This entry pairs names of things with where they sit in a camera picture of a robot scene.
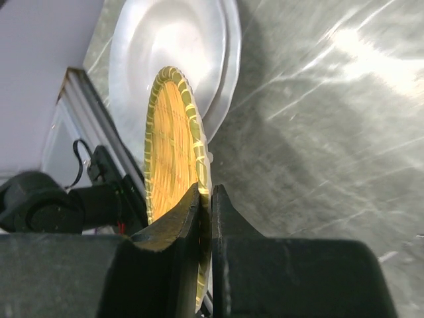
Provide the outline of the round bamboo mat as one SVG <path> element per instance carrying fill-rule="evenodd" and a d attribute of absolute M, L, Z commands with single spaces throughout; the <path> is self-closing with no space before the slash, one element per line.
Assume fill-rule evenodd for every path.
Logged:
<path fill-rule="evenodd" d="M 152 84 L 144 137 L 148 223 L 175 207 L 192 184 L 200 200 L 199 265 L 195 308 L 208 290 L 211 259 L 211 160 L 192 88 L 176 67 L 166 66 Z"/>

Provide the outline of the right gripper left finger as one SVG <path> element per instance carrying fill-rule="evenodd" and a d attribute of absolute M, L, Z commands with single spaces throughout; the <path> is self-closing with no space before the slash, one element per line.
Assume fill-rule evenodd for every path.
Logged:
<path fill-rule="evenodd" d="M 180 202 L 133 238 L 1 236 L 2 317 L 193 317 L 201 200 Z"/>

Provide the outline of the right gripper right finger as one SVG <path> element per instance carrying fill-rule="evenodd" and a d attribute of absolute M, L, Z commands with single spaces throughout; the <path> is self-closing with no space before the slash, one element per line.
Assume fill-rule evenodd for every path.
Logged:
<path fill-rule="evenodd" d="M 222 185 L 212 197 L 214 317 L 396 317 L 374 253 L 345 239 L 260 234 Z"/>

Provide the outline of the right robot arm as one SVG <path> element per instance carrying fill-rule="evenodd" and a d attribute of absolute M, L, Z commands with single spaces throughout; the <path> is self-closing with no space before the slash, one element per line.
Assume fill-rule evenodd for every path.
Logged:
<path fill-rule="evenodd" d="M 25 172 L 1 186 L 2 317 L 396 317 L 384 275 L 362 242 L 268 238 L 212 197 L 213 290 L 195 309 L 199 189 L 137 234 L 83 235 L 123 224 L 129 191 L 66 193 Z"/>

